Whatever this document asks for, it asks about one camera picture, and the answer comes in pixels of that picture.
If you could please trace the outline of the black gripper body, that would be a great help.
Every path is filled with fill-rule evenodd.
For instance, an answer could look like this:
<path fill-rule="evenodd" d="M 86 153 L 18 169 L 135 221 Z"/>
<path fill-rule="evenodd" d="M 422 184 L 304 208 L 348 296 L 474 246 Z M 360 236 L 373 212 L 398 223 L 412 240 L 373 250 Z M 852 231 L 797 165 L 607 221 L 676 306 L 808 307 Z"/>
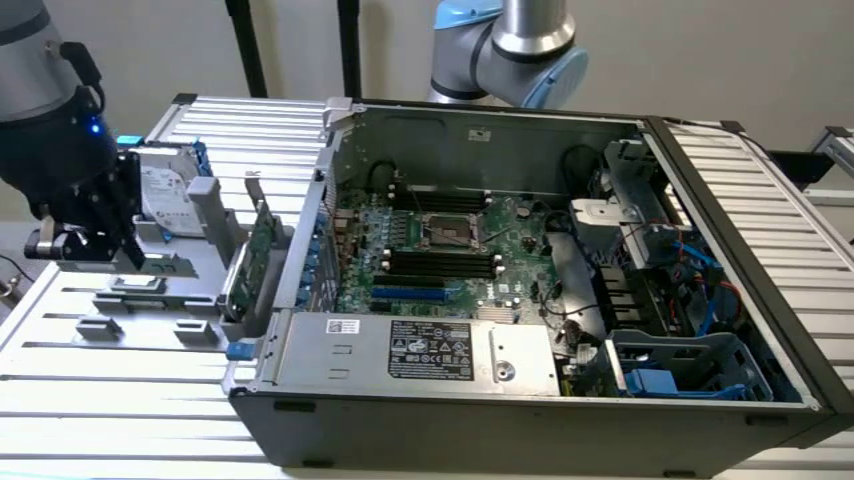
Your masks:
<path fill-rule="evenodd" d="M 115 159 L 115 142 L 83 86 L 54 110 L 1 124 L 1 180 L 25 196 L 35 218 L 94 223 L 83 194 Z"/>

